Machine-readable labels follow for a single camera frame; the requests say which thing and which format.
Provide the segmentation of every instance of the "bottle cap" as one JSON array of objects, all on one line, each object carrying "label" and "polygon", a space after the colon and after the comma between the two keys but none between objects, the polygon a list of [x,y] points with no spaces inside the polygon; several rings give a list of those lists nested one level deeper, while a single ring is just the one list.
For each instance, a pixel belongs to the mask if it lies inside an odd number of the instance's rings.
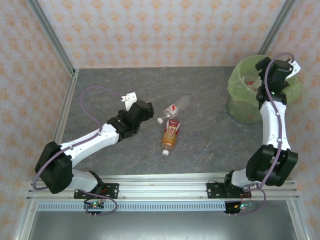
[{"label": "bottle cap", "polygon": [[163,120],[161,117],[159,117],[156,121],[157,121],[159,124],[162,124],[162,123],[164,122],[164,120]]},{"label": "bottle cap", "polygon": [[168,156],[169,155],[169,151],[168,150],[163,150],[162,151],[162,155],[163,156]]}]

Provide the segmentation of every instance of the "patterned wallpaper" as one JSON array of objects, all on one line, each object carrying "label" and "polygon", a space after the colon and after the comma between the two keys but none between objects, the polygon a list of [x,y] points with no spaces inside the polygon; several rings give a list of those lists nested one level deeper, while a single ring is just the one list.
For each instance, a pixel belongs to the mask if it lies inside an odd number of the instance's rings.
[{"label": "patterned wallpaper", "polygon": [[270,55],[291,52],[301,65],[301,97],[288,106],[287,131],[293,151],[299,154],[291,178],[309,212],[314,239],[320,236],[320,4],[299,0],[271,47]]},{"label": "patterned wallpaper", "polygon": [[69,74],[26,0],[0,1],[0,239],[11,240]]},{"label": "patterned wallpaper", "polygon": [[39,0],[75,68],[234,66],[285,0]]}]

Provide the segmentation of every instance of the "clear plastic bottle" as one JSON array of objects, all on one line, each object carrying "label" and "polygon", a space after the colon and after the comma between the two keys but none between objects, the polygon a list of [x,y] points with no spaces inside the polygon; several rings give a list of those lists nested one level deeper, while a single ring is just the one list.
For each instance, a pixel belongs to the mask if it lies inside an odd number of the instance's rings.
[{"label": "clear plastic bottle", "polygon": [[159,124],[162,124],[164,121],[173,119],[177,116],[182,110],[186,109],[189,105],[190,97],[184,95],[174,104],[168,106],[165,110],[162,111],[160,117],[157,119]]},{"label": "clear plastic bottle", "polygon": [[162,139],[162,155],[168,156],[169,151],[173,150],[177,141],[180,123],[177,120],[169,120],[166,122],[164,136]]}]

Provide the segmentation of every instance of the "gray stone floor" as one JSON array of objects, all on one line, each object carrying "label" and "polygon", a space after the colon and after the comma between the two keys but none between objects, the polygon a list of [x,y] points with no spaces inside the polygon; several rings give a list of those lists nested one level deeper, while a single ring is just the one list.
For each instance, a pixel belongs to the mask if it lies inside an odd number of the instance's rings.
[{"label": "gray stone floor", "polygon": [[[155,67],[81,69],[63,135],[69,142],[98,128],[80,108],[80,95],[93,85],[153,104],[155,116],[141,124],[137,135],[92,154],[76,166],[98,175],[179,174],[229,172],[246,167],[261,146],[262,123],[240,125],[227,114],[228,79],[233,67]],[[164,124],[160,112],[183,95],[191,97],[177,116],[180,131],[175,149],[162,156]],[[125,108],[123,102],[100,89],[90,90],[84,107],[101,123]]]}]

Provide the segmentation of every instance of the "green trash bin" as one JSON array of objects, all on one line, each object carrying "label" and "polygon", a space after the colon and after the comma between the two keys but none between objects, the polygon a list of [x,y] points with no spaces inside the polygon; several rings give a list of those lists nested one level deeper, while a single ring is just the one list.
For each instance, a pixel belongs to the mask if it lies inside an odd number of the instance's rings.
[{"label": "green trash bin", "polygon": [[[265,55],[255,55],[243,59],[234,68],[229,78],[227,90],[230,98],[227,102],[227,112],[240,124],[252,125],[262,119],[256,100],[262,81],[255,65],[265,57]],[[283,91],[289,104],[299,97],[301,84],[296,75],[287,79],[287,82],[289,86]]]}]

